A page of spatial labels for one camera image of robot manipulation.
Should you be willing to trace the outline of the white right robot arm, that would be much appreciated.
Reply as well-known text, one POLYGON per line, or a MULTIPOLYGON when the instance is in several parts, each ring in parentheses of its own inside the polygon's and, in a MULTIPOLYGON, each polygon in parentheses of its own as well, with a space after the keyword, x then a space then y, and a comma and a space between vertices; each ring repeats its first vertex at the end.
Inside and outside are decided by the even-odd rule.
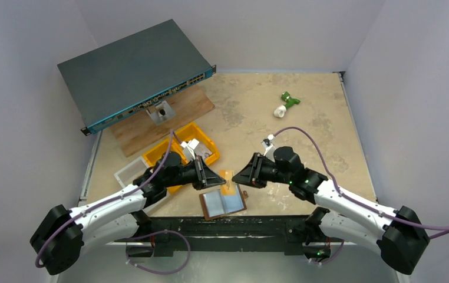
POLYGON ((232 180, 256 188, 268 182, 287 184, 298 199, 317 206, 305 221, 307 242, 338 238, 361 245, 405 275, 412 274, 430 243, 412 209, 402 206, 396 210, 335 189, 333 180, 305 167, 291 147, 277 148, 272 159, 254 153, 232 180))

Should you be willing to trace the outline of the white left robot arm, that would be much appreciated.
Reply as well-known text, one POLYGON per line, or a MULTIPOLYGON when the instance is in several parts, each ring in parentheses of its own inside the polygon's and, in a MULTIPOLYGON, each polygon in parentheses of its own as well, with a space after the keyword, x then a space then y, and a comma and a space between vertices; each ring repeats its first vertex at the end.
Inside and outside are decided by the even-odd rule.
POLYGON ((50 209, 29 240, 37 254, 35 266, 57 275, 98 246, 124 239, 153 241, 157 232, 145 209, 163 200, 169 187, 191 184, 202 190, 225 182, 203 157, 183 164, 178 153, 169 151, 110 196, 71 209, 64 205, 50 209))

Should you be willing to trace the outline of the brown leather card holder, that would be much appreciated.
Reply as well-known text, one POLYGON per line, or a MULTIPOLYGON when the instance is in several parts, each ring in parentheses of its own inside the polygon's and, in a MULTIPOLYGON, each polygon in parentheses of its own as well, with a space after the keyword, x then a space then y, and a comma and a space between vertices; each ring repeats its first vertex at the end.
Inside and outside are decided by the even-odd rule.
POLYGON ((218 189, 200 194, 199 200, 205 220, 210 221, 246 210, 245 196, 238 184, 235 184, 233 192, 232 195, 224 195, 218 189))

